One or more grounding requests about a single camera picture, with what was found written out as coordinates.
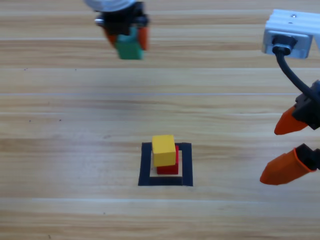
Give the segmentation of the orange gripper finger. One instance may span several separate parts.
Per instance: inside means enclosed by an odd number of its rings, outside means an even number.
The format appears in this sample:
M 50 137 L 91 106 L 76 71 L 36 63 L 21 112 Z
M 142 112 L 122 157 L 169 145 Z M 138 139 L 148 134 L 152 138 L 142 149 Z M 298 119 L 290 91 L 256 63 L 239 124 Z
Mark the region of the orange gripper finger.
M 106 29 L 104 29 L 104 35 L 105 35 L 106 39 L 108 40 L 108 42 L 110 43 L 110 45 L 113 48 L 116 48 L 116 42 L 117 42 L 118 35 L 117 34 L 109 34 L 109 32 Z
M 274 133 L 276 135 L 285 135 L 293 132 L 298 132 L 308 126 L 306 123 L 296 120 L 292 116 L 292 113 L 295 109 L 296 106 L 293 105 L 281 115 L 274 129 Z
M 147 26 L 138 28 L 138 42 L 144 51 L 146 51 L 148 49 L 149 28 Z
M 319 168 L 320 150 L 313 150 L 303 143 L 270 161 L 260 176 L 260 182 L 266 185 L 284 185 Z

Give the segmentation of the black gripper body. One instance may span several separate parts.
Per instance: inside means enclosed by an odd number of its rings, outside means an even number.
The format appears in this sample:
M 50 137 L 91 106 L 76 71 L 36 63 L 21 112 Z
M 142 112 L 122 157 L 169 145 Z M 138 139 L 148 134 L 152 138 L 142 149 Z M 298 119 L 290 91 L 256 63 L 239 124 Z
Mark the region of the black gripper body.
M 147 27 L 148 15 L 143 1 L 99 1 L 95 24 L 112 35 L 129 35 L 131 27 Z
M 295 110 L 292 116 L 307 124 L 313 130 L 320 127 L 320 105 L 305 96 L 303 93 L 295 99 Z

